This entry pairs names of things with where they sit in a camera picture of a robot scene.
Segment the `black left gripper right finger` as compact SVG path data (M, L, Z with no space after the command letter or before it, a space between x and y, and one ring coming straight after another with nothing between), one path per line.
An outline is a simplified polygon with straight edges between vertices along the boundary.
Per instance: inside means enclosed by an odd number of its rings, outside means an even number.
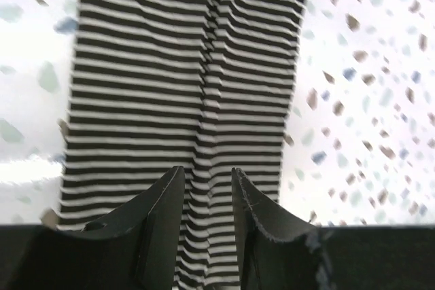
M316 227L232 170L232 205L242 289L318 289Z

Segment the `black white striped tank top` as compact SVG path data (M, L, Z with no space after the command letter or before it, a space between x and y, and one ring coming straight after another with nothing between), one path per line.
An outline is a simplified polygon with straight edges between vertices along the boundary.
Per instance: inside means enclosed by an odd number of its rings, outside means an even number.
M231 171L279 197L306 0L79 0L58 227L182 166L174 281L238 289Z

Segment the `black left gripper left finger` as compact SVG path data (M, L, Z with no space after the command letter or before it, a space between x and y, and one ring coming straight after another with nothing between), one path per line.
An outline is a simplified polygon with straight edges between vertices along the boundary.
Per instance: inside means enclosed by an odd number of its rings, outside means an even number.
M82 262L65 289L170 289L179 241L185 172L171 168L149 189L77 232Z

